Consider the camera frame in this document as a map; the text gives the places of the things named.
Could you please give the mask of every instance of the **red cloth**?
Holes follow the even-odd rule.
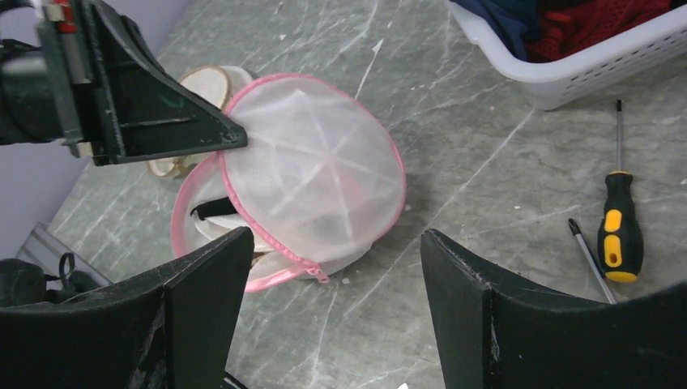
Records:
[[[551,62],[605,41],[670,11],[671,0],[595,0],[541,11],[544,36],[526,44],[530,62]]]

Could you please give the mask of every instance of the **black and yellow screwdriver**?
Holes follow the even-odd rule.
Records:
[[[622,169],[622,101],[617,110],[617,169],[606,176],[608,197],[599,228],[599,262],[604,275],[616,282],[634,282],[642,270],[644,240],[630,193],[632,174]]]

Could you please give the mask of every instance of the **purple wall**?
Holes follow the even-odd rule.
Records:
[[[157,52],[190,0],[105,0],[136,21]],[[36,44],[33,10],[0,17],[0,36]],[[0,258],[11,257],[38,221],[50,222],[87,160],[73,158],[59,142],[0,146]]]

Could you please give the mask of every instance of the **laundry basket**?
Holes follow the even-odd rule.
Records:
[[[481,17],[445,0],[468,40],[494,68],[518,81],[537,109],[550,110],[687,53],[687,6],[681,6],[569,57],[529,63],[513,57]]]

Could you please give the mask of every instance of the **marble floor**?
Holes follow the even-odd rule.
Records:
[[[467,41],[442,0],[194,0],[160,62],[175,77],[226,64],[325,79],[387,126],[407,169],[398,224],[334,282],[245,297],[227,369],[249,387],[443,387],[420,266],[427,228],[603,301],[566,220],[595,246],[618,98],[646,255],[639,281],[612,289],[627,300],[687,278],[686,57],[545,113]],[[89,166],[51,231],[123,280],[173,258],[179,185],[140,164]]]

